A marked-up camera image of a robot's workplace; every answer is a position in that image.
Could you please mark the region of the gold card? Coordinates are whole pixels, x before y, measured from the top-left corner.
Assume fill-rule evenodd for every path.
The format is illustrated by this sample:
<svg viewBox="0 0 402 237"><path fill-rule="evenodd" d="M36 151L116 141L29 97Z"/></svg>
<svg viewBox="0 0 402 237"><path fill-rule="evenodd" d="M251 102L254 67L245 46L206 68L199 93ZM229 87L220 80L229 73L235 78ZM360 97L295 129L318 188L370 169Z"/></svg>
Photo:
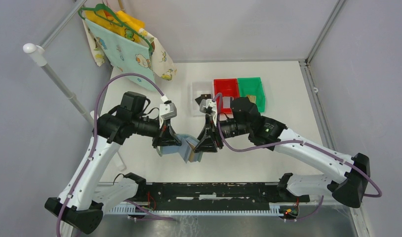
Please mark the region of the gold card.
<svg viewBox="0 0 402 237"><path fill-rule="evenodd" d="M251 103L256 103L256 96L255 95L247 95L247 98Z"/></svg>

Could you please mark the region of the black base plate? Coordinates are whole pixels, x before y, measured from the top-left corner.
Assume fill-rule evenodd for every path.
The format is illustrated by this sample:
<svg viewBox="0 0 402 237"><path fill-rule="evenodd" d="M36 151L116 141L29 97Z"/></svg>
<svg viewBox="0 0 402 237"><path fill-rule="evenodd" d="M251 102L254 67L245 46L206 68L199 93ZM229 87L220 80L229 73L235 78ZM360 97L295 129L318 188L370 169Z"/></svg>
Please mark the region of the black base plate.
<svg viewBox="0 0 402 237"><path fill-rule="evenodd" d="M201 195L200 197L176 197L156 200L151 194L143 198L132 198L135 203L149 204L155 211L264 211L272 204L253 198L217 198L214 195ZM299 200L285 202L287 204L302 203Z"/></svg>

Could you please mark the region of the aluminium frame rail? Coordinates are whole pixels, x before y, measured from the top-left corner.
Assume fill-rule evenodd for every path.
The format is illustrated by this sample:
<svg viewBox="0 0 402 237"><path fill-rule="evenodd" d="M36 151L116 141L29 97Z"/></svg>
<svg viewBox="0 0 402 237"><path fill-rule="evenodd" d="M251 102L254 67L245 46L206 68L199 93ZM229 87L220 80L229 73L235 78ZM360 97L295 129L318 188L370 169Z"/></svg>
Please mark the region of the aluminium frame rail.
<svg viewBox="0 0 402 237"><path fill-rule="evenodd" d="M265 202L307 202L310 196L331 196L337 202L358 208L364 197L367 183L346 180L341 184L320 181L317 184L305 179L281 179L278 183L146 183L138 182L132 198L155 195L156 200L178 197L195 198L214 195L217 198L253 198Z"/></svg>

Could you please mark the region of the green plastic bin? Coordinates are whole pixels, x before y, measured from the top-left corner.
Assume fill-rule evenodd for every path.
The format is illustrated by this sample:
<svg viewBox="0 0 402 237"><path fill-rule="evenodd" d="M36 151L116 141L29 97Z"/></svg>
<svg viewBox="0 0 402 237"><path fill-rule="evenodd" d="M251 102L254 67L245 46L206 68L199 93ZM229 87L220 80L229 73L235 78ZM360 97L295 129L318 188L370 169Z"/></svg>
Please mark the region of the green plastic bin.
<svg viewBox="0 0 402 237"><path fill-rule="evenodd" d="M258 111L263 113L266 110L266 96L260 77L237 78L240 97L255 96L255 104Z"/></svg>

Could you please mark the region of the red plastic bin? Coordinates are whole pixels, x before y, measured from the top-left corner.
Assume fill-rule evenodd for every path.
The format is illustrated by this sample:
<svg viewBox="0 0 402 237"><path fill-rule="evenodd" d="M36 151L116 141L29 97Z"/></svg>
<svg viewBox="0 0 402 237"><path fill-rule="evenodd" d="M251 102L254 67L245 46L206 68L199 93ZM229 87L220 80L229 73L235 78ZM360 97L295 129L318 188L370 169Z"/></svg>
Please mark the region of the red plastic bin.
<svg viewBox="0 0 402 237"><path fill-rule="evenodd" d="M230 79L214 79L213 80L214 95L222 93L223 105L221 112L231 114L231 102L240 97L239 85L236 78Z"/></svg>

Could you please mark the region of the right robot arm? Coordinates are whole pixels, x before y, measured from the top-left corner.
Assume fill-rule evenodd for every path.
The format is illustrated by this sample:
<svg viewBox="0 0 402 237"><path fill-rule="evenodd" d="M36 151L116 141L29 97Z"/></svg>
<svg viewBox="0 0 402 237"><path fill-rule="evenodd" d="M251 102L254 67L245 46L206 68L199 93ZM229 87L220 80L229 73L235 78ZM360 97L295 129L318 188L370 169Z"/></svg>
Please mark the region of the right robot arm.
<svg viewBox="0 0 402 237"><path fill-rule="evenodd" d="M261 115L256 104L247 97L231 102L233 118L219 120L217 102L217 98L198 102L200 112L205 114L205 125L198 136L195 153L216 153L228 138L246 134L254 144L250 150L268 149L285 154L321 172L320 175L284 174L277 187L280 200L330 195L347 207L361 206L370 183L370 163L366 155L351 156L316 144L284 123Z"/></svg>

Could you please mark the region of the light blue printed cloth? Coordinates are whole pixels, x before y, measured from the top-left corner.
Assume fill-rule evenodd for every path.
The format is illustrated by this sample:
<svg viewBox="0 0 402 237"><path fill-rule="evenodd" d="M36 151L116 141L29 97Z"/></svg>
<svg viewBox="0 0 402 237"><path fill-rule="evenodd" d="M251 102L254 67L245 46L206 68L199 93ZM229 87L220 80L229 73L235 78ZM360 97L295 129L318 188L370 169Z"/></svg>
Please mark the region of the light blue printed cloth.
<svg viewBox="0 0 402 237"><path fill-rule="evenodd" d="M136 73L147 77L150 82L138 76L127 76L126 78L147 90L156 90L152 85L155 78L147 47L117 35L89 20L85 20L85 22L113 67L120 70L122 74Z"/></svg>

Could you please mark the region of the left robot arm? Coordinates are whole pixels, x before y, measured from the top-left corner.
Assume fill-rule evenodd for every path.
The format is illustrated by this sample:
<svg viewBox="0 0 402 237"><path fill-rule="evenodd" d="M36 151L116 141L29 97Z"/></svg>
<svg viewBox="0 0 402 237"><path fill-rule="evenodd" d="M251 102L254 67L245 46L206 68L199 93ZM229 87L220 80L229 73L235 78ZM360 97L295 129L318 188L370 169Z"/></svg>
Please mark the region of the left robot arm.
<svg viewBox="0 0 402 237"><path fill-rule="evenodd" d="M58 197L48 198L44 205L57 216L58 223L65 222L90 234L104 214L121 202L146 197L146 180L135 174L127 174L124 180L98 194L95 190L109 162L131 135L151 137L154 148L182 145L170 120L143 116L147 103L145 95L126 92L118 106L98 118L87 152L72 179Z"/></svg>

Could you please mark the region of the cream printed cloth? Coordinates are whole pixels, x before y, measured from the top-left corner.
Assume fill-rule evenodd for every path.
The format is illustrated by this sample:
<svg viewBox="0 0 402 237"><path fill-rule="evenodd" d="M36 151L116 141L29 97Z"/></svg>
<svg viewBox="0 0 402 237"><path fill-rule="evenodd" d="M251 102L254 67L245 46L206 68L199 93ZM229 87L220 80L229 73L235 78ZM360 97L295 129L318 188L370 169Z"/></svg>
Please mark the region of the cream printed cloth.
<svg viewBox="0 0 402 237"><path fill-rule="evenodd" d="M94 36L94 39L95 39L96 43L98 43L98 45L101 46L95 36ZM164 80L172 80L173 77L177 73L177 69L174 66L173 60L170 58L167 51L160 44L159 40L156 37L154 37L153 35L151 35L149 33L149 39L151 39L155 45L154 53L150 54L152 71L153 71L154 75L157 75L158 77L160 77Z"/></svg>

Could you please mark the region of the white clothes rack pole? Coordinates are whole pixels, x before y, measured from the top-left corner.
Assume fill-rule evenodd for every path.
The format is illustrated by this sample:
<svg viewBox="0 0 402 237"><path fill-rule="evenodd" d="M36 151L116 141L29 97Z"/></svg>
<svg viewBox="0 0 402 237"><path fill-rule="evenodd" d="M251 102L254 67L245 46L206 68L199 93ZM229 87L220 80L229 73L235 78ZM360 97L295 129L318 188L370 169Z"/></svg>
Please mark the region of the white clothes rack pole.
<svg viewBox="0 0 402 237"><path fill-rule="evenodd" d="M30 56L30 58L47 74L47 76L54 82L54 84L61 90L71 104L78 110L82 117L94 127L93 117L90 112L79 102L76 95L62 82L60 77L50 67L47 60L44 58L43 53L45 50L33 43L26 43L23 45L23 51Z"/></svg>

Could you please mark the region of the green clothes hanger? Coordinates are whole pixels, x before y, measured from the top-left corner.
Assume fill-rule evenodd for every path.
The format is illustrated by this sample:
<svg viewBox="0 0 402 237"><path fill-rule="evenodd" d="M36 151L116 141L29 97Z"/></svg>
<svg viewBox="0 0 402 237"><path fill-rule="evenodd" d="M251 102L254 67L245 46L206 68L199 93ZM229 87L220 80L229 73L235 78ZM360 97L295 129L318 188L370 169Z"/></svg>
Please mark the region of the green clothes hanger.
<svg viewBox="0 0 402 237"><path fill-rule="evenodd" d="M142 43L153 54L155 45L149 39L149 33L144 30L145 23L131 17L124 11L114 11L104 3L98 3L95 7L82 6L78 10L81 19L89 20L113 33L116 33L135 43Z"/></svg>

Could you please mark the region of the white plastic bin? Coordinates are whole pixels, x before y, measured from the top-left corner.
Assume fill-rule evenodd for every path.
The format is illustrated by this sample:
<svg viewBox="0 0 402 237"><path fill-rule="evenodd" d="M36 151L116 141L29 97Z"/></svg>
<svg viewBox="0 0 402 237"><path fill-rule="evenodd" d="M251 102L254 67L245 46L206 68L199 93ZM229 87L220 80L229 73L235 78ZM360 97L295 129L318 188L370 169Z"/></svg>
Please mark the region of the white plastic bin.
<svg viewBox="0 0 402 237"><path fill-rule="evenodd" d="M194 81L190 83L189 88L189 106L192 116L202 116L200 112L200 103L203 99L212 99L214 97L212 81Z"/></svg>

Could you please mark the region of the black card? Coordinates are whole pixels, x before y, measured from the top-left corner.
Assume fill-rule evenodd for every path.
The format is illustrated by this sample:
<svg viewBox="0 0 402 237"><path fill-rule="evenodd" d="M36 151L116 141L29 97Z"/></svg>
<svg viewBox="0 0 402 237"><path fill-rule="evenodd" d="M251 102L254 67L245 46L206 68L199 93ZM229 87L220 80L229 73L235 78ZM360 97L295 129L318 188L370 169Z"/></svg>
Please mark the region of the black card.
<svg viewBox="0 0 402 237"><path fill-rule="evenodd" d="M203 100L211 99L211 94L201 94L199 97L195 98L195 101L198 105L202 103Z"/></svg>

